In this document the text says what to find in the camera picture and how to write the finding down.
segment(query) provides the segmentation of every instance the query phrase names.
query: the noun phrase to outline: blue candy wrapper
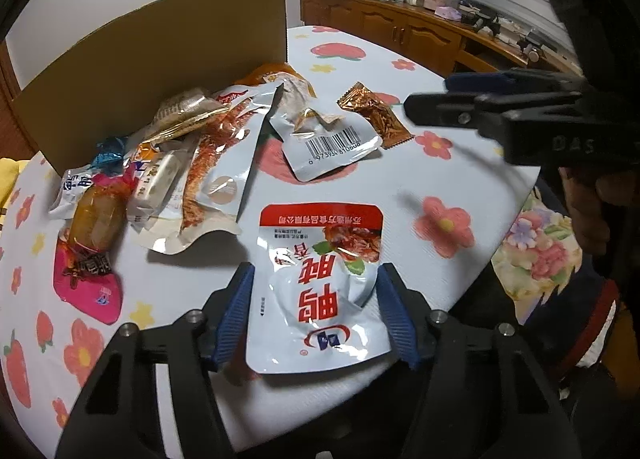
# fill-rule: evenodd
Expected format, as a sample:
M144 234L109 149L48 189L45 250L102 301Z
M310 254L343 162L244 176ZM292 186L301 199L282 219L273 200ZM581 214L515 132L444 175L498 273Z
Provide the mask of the blue candy wrapper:
M126 144L127 136L108 137L98 143L98 154L90 167L99 168L106 174L121 173Z

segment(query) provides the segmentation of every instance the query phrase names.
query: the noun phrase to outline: barcode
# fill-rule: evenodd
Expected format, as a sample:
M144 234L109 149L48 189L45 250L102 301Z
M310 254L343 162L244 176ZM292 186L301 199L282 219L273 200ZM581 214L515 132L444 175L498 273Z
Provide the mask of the barcode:
M305 141L305 144L311 156L315 159L321 159L323 157L348 152L355 146L361 145L362 142L355 129L352 126L348 126L337 134L319 135L318 137Z

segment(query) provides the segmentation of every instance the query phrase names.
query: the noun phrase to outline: floral tablecloth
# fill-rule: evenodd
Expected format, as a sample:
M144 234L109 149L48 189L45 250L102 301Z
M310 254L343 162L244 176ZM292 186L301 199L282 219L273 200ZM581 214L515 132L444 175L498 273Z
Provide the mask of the floral tablecloth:
M0 238L2 371L20 424L47 457L53 457L76 396L116 328L126 321L141 328L165 325L202 306L211 291L227 284L239 262L252 259L258 215L267 204L376 204L385 216L382 261L394 262L407 285L440 309L460 298L510 229L538 169L505 165L499 147L473 131L415 128L404 117L399 104L412 92L443 90L442 78L382 47L320 26L289 30L289 63L328 99L363 82L394 106L414 139L303 184L286 165L281 142L270 137L259 149L246 192L242 235L211 233L170 257L137 246L132 230L125 230L111 251L124 288L122 313L112 326L76 311L53 291L54 248L63 223L50 220L47 211L60 178L41 155L20 175ZM537 222L524 218L532 226ZM528 245L526 230L518 230L517 244ZM552 256L548 265L555 266ZM377 312L375 296L364 309ZM335 407L395 361L387 353L322 374L260 377L243 355L239 349L224 373L212 375L236 449ZM167 378L167 369L158 367L164 443L169 457L180 457Z

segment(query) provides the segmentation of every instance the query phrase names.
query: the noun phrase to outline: white snack bag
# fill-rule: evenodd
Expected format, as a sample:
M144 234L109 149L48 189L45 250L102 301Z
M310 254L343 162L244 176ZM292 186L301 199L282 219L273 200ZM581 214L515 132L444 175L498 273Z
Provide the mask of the white snack bag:
M272 204L260 215L246 362L261 374L327 371L388 351L363 309L378 275L382 212L370 204Z
M299 181L354 163L382 145L382 138L361 115L311 97L306 82L291 74L278 76L284 93L270 122Z
M91 168L90 165L66 170L58 196L49 209L49 216L52 219L72 219L82 194L94 183L92 179L99 172L100 169Z
M222 122L196 132L190 165L175 177L162 210L138 234L145 248L173 255L204 233L241 233L236 217L265 115L278 84L232 86L216 97L230 111Z

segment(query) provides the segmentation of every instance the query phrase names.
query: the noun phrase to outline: metal screw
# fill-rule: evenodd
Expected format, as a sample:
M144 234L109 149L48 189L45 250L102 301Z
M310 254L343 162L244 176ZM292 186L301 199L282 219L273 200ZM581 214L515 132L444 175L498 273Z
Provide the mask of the metal screw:
M204 313L200 309L191 309L191 311L184 316L190 324L197 324L204 320Z
M460 112L460 115L458 116L459 124L467 124L469 121L471 121L471 114L468 112Z
M120 329L118 329L118 332L120 333L121 336L124 336L125 338L131 336L132 334L136 333L138 331L138 326L131 323L131 322L127 322L126 324L122 324L120 326Z
M434 324L444 324L444 322L447 321L447 318L449 318L449 315L446 312L441 311L440 309L431 311L431 314L429 316Z
M498 325L498 332L502 336L513 336L516 333L516 330L513 328L513 325L502 323Z

